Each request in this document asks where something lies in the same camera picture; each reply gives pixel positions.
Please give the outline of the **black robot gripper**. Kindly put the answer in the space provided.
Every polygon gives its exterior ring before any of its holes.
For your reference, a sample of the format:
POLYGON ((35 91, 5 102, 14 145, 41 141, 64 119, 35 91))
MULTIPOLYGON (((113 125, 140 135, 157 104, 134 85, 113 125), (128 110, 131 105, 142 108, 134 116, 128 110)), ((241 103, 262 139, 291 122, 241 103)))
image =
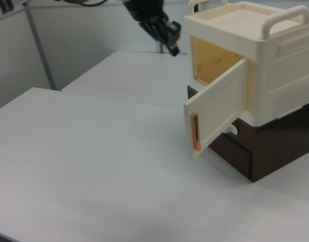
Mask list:
POLYGON ((122 1, 134 20, 139 22, 154 40, 164 45, 170 55, 177 56, 181 25, 170 21, 163 10, 163 0, 129 0, 122 1))

